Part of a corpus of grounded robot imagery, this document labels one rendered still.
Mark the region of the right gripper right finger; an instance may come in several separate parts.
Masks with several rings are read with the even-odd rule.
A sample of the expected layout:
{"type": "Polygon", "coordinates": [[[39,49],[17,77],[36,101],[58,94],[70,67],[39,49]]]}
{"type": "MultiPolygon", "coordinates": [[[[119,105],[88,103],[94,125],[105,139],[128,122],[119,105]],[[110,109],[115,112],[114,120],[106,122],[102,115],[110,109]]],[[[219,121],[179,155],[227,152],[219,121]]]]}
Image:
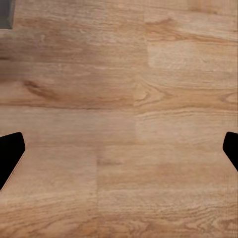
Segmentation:
{"type": "Polygon", "coordinates": [[[238,133],[227,132],[223,150],[238,171],[238,133]]]}

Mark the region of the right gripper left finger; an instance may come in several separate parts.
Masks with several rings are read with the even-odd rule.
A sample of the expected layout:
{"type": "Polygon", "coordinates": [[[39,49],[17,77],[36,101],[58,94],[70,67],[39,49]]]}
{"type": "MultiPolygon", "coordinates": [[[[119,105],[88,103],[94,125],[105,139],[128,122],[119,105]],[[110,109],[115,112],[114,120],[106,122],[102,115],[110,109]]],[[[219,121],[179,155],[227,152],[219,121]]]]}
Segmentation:
{"type": "Polygon", "coordinates": [[[0,190],[25,151],[21,132],[0,137],[0,190]]]}

